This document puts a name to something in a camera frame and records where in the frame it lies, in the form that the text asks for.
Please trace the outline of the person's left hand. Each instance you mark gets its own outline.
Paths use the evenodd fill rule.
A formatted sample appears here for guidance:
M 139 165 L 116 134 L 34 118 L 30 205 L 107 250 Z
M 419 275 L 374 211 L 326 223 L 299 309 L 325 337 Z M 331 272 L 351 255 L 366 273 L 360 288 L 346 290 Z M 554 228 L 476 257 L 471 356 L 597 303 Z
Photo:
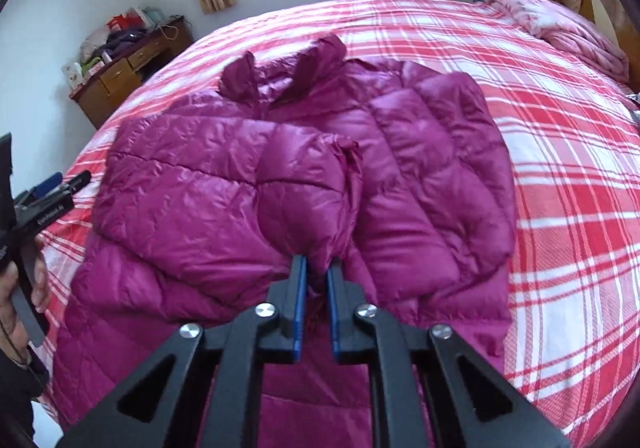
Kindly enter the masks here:
M 37 236 L 33 246 L 24 246 L 27 267 L 16 258 L 1 272 L 1 351 L 20 368 L 30 364 L 29 344 L 40 346 L 49 325 L 44 316 L 50 291 L 44 261 L 44 242 Z

